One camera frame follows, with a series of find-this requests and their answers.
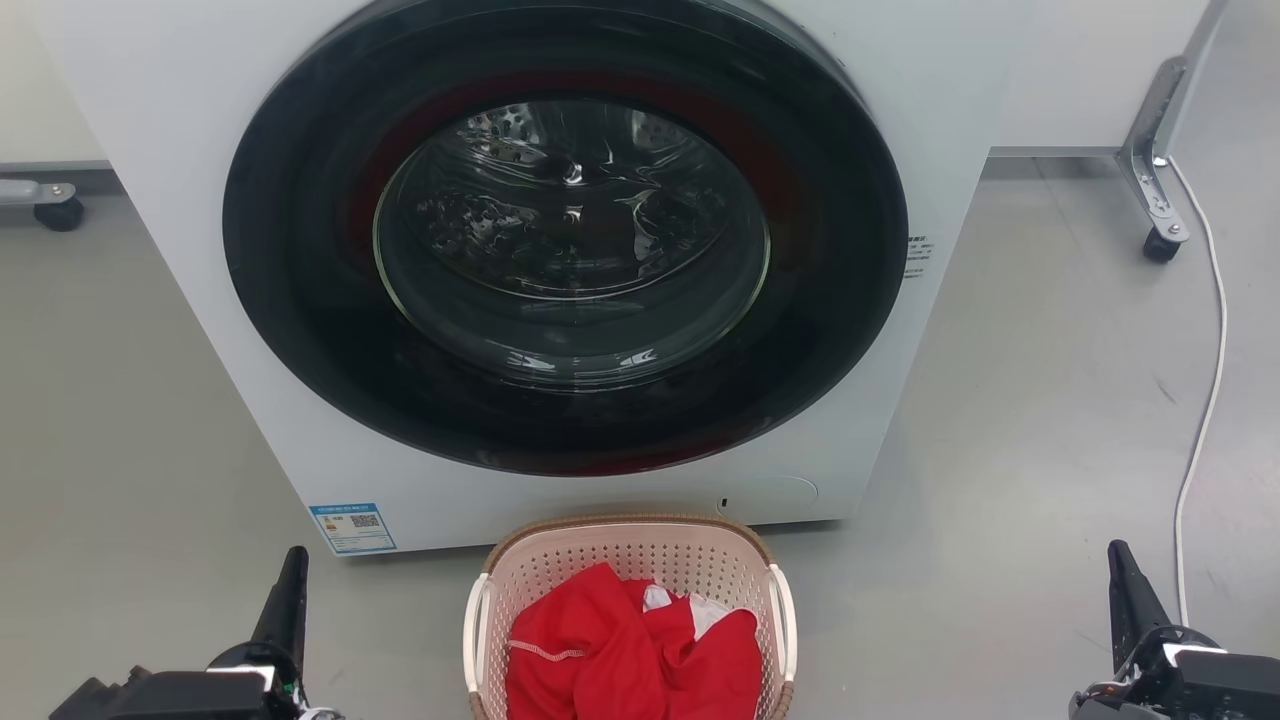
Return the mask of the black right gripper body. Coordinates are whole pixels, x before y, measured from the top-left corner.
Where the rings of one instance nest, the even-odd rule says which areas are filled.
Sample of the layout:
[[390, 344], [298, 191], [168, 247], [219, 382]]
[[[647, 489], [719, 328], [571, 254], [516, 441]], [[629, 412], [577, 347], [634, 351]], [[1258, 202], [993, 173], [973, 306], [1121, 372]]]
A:
[[1070, 720], [1280, 720], [1280, 659], [1231, 653], [1183, 626], [1119, 644], [1115, 676], [1070, 700]]

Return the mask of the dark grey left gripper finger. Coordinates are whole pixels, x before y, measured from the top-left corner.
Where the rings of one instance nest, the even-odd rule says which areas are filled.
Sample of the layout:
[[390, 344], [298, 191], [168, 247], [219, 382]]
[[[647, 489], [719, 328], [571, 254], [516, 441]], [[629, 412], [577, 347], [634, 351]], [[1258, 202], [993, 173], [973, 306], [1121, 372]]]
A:
[[250, 642], [287, 659], [293, 673], [303, 671], [307, 618], [308, 551], [293, 546], [255, 625]]

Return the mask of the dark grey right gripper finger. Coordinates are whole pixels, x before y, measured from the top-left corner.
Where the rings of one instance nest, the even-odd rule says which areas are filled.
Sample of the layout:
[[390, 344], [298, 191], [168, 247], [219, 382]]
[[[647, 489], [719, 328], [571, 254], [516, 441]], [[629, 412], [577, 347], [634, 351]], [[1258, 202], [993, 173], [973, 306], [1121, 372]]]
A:
[[1108, 543], [1107, 560], [1111, 655], [1120, 671], [1151, 632], [1172, 624], [1125, 541]]

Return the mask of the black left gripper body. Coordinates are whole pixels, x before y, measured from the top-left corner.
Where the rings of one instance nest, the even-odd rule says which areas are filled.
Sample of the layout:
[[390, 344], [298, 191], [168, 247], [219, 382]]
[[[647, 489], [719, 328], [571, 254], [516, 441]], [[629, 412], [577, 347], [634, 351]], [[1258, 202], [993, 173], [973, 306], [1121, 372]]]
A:
[[301, 666], [271, 643], [242, 643], [198, 671], [131, 669], [123, 683], [91, 676], [50, 720], [343, 720], [305, 697]]

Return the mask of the pink perforated laundry basket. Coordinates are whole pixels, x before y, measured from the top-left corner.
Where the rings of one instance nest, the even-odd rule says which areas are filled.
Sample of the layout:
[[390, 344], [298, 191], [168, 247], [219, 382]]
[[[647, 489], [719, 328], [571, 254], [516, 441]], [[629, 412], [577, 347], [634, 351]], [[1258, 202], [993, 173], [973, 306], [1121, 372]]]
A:
[[788, 720], [797, 619], [788, 580], [767, 543], [728, 518], [622, 512], [522, 527], [495, 544], [468, 593], [462, 667], [474, 720], [506, 720], [506, 643], [515, 619], [573, 574], [605, 564], [756, 616], [763, 680], [755, 720]]

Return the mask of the blue energy label sticker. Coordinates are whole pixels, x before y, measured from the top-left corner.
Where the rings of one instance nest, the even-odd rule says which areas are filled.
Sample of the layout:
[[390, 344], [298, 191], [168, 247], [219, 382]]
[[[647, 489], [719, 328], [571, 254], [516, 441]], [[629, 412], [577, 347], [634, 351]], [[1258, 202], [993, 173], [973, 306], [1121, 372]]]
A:
[[312, 520], [338, 557], [397, 552], [375, 503], [334, 503], [308, 506]]

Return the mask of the round black washer door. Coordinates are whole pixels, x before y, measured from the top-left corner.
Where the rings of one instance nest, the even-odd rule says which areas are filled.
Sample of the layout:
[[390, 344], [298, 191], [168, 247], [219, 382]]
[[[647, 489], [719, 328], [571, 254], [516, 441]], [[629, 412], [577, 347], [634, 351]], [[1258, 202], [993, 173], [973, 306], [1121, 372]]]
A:
[[223, 240], [264, 342], [347, 416], [608, 477], [838, 384], [908, 201], [836, 60], [760, 0], [372, 0], [255, 111]]

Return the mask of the red garment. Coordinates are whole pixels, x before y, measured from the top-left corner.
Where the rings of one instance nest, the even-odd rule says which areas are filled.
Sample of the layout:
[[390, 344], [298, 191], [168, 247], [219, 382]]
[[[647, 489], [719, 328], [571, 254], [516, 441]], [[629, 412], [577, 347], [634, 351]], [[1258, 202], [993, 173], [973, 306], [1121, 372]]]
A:
[[755, 720], [758, 629], [655, 638], [640, 607], [649, 584], [599, 564], [525, 609], [506, 644], [507, 720]]

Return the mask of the white garment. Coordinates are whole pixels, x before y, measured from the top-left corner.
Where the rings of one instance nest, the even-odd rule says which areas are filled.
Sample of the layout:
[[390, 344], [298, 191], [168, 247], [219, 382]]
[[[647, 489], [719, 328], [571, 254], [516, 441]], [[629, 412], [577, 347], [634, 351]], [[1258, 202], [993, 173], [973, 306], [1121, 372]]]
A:
[[748, 609], [731, 609], [701, 594], [676, 594], [662, 585], [649, 584], [640, 594], [640, 607], [650, 634], [676, 643], [700, 641], [722, 623], [735, 632], [755, 632], [756, 615]]

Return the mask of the white front-load washing machine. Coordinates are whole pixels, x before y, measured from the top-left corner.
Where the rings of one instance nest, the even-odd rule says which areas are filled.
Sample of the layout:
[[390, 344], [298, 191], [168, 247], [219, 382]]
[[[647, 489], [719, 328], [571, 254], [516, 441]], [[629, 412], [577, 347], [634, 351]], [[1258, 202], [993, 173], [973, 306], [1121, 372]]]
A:
[[375, 503], [397, 552], [490, 544], [517, 527], [568, 515], [721, 516], [724, 484], [767, 477], [817, 487], [810, 521], [851, 516], [1044, 0], [760, 0], [836, 60], [883, 135], [908, 201], [902, 283], [868, 354], [796, 416], [708, 457], [608, 477], [476, 468], [383, 436], [291, 372], [239, 301], [223, 240], [236, 150], [301, 54], [371, 1], [27, 0], [312, 525], [308, 506]]

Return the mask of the white partition with grey foot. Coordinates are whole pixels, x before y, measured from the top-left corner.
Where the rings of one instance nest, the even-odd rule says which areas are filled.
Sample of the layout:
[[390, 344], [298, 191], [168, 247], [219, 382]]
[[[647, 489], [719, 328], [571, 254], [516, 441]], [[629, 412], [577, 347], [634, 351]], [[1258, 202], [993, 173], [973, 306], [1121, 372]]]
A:
[[0, 0], [0, 208], [65, 202], [72, 174], [109, 169], [27, 0]]

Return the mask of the white partition with metal bracket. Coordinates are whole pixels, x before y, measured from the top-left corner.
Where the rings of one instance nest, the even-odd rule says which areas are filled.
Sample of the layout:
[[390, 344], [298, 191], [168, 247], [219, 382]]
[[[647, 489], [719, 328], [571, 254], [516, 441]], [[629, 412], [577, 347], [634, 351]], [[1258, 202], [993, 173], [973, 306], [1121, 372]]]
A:
[[992, 158], [1117, 164], [1149, 231], [1193, 224], [1164, 183], [1229, 0], [1046, 0], [1016, 67]]

